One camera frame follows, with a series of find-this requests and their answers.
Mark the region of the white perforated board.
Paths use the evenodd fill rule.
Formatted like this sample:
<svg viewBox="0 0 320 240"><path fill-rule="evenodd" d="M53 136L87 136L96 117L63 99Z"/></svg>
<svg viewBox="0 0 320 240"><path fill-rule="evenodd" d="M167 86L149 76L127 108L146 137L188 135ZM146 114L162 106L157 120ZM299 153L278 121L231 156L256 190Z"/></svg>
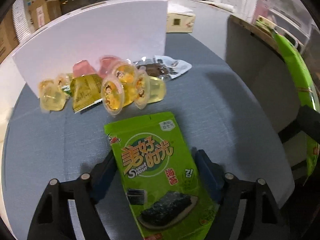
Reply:
<svg viewBox="0 0 320 240"><path fill-rule="evenodd" d="M12 18L19 43L31 35L24 0L16 0L12 5Z"/></svg>

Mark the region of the small brown cardboard box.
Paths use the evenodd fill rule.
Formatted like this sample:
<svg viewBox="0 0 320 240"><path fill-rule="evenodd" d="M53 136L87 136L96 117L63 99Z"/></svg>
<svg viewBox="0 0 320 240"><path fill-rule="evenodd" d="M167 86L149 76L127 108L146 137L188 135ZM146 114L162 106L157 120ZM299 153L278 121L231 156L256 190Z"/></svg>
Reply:
<svg viewBox="0 0 320 240"><path fill-rule="evenodd" d="M35 0L28 11L35 30L62 15L60 0Z"/></svg>

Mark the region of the wooden side shelf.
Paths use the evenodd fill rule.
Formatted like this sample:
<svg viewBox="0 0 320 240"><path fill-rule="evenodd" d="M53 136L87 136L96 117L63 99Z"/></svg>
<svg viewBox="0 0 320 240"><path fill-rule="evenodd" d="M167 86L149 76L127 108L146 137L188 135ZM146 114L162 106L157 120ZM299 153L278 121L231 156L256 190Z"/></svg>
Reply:
<svg viewBox="0 0 320 240"><path fill-rule="evenodd" d="M237 26L242 27L245 31L249 32L249 34L255 37L258 41L267 46L274 53L280 55L280 50L278 48L277 42L275 41L273 35L275 33L288 38L289 41L293 44L293 46L298 50L300 55L303 55L305 46L300 42L296 37L294 37L287 30L283 29L277 25L270 25L269 23L265 23L263 21L258 20L255 24L251 24L235 15L231 15L228 18L229 22L236 24Z"/></svg>

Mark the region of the pink jelly cup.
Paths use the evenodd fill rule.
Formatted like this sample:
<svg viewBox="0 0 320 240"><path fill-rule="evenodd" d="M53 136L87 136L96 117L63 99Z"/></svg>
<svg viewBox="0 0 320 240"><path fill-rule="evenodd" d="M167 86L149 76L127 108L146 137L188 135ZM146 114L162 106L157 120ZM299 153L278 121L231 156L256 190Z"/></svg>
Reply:
<svg viewBox="0 0 320 240"><path fill-rule="evenodd" d="M99 59L100 69L98 75L104 79L112 70L114 64L121 61L121 58L113 55L105 55Z"/></svg>
<svg viewBox="0 0 320 240"><path fill-rule="evenodd" d="M87 60L81 60L73 66L73 77L97 74L97 71Z"/></svg>

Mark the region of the yellow jelly cup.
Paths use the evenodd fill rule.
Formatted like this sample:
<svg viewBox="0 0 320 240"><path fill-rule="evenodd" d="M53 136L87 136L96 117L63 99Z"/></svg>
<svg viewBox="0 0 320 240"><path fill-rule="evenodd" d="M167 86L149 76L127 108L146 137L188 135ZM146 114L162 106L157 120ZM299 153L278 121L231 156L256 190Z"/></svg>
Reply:
<svg viewBox="0 0 320 240"><path fill-rule="evenodd" d="M117 61L112 66L112 74L117 77L121 83L133 84L137 78L137 69L125 61Z"/></svg>
<svg viewBox="0 0 320 240"><path fill-rule="evenodd" d="M58 88L63 91L66 95L66 98L69 98L71 96L71 82L73 80L73 74L72 73L60 73L55 78L55 83L58 86Z"/></svg>
<svg viewBox="0 0 320 240"><path fill-rule="evenodd" d="M40 107L43 111L61 111L66 104L65 93L54 83L47 79L39 83Z"/></svg>
<svg viewBox="0 0 320 240"><path fill-rule="evenodd" d="M135 106L144 109L149 103L162 101L167 93L165 82L157 77L149 76L145 70L139 70L135 82Z"/></svg>
<svg viewBox="0 0 320 240"><path fill-rule="evenodd" d="M134 102L136 89L133 85L122 84L118 78L109 75L103 79L101 98L108 113L118 115L121 110Z"/></svg>

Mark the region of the small beige printed carton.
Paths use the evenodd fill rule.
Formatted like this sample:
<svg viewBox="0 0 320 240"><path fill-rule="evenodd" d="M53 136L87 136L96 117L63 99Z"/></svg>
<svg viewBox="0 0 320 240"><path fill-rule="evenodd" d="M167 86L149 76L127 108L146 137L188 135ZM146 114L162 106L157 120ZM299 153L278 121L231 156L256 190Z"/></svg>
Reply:
<svg viewBox="0 0 320 240"><path fill-rule="evenodd" d="M186 14L167 14L167 33L192 33L196 15L192 12Z"/></svg>

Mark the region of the green seaweed snack bag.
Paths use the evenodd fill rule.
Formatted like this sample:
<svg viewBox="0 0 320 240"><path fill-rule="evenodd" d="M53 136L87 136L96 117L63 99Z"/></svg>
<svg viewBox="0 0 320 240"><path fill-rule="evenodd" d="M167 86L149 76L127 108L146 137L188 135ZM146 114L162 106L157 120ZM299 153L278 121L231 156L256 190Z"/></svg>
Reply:
<svg viewBox="0 0 320 240"><path fill-rule="evenodd" d="M279 34L276 30L272 30L271 33L295 84L301 106L307 106L314 112L319 113L319 98L316 87L302 56L285 36ZM319 143L309 135L306 135L306 166L308 176L315 170L318 155Z"/></svg>
<svg viewBox="0 0 320 240"><path fill-rule="evenodd" d="M204 239L214 202L171 112L105 126L132 215L144 239Z"/></svg>

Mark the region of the white storage box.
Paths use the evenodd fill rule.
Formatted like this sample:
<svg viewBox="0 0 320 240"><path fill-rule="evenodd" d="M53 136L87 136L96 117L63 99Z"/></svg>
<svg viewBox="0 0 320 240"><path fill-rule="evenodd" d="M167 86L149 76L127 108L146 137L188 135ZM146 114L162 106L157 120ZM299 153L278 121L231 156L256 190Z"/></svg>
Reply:
<svg viewBox="0 0 320 240"><path fill-rule="evenodd" d="M71 72L87 60L115 55L137 61L163 55L167 27L166 0L109 0L67 13L37 30L12 55L34 94L40 81Z"/></svg>

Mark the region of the large brown cardboard box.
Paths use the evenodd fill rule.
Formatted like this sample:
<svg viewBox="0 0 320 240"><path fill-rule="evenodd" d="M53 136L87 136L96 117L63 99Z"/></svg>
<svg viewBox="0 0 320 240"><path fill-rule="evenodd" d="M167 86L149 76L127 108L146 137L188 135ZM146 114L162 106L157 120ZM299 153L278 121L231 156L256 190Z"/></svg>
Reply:
<svg viewBox="0 0 320 240"><path fill-rule="evenodd" d="M10 8L0 25L0 63L19 45Z"/></svg>

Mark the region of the blue grey table cloth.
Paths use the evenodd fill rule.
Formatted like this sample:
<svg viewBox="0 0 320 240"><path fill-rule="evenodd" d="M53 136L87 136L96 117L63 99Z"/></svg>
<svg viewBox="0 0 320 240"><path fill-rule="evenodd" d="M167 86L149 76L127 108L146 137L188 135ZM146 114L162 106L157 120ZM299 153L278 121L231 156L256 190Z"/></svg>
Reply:
<svg viewBox="0 0 320 240"><path fill-rule="evenodd" d="M154 114L171 112L189 147L238 178L264 178L277 203L284 204L294 183L280 140L254 95L231 68L187 34L167 36L165 51L192 64L167 84L164 100L143 110L127 106L119 120L135 118L142 130ZM24 86L4 143L4 202L18 239L26 239L31 219L49 179L73 180L103 160L110 146L104 126L115 122L103 105L85 113L45 114Z"/></svg>

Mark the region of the yellow foil snack packet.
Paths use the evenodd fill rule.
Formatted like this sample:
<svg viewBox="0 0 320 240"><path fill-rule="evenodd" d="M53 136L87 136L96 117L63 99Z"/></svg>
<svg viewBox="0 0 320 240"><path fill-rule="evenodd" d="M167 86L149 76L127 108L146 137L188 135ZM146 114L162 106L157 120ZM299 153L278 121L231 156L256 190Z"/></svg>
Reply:
<svg viewBox="0 0 320 240"><path fill-rule="evenodd" d="M74 113L78 113L102 102L102 81L102 78L98 74L76 77L71 81Z"/></svg>

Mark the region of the brown white snack packet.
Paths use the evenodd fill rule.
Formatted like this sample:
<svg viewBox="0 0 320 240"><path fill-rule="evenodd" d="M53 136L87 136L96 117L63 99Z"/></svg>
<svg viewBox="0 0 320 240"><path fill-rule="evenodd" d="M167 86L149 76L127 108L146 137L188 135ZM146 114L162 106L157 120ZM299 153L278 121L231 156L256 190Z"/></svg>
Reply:
<svg viewBox="0 0 320 240"><path fill-rule="evenodd" d="M192 65L183 60L176 60L168 56L154 56L152 58L142 57L141 60L133 62L137 69L142 69L149 76L162 80L172 80L191 70Z"/></svg>

